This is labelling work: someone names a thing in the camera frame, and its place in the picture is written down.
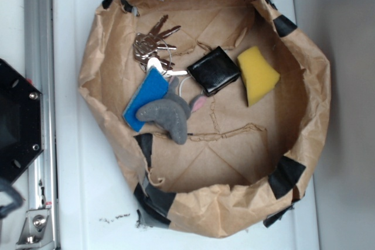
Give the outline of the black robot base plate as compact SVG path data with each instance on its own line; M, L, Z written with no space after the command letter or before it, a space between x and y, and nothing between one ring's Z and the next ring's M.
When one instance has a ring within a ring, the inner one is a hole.
M1 177L14 183L43 151L42 93L1 60Z

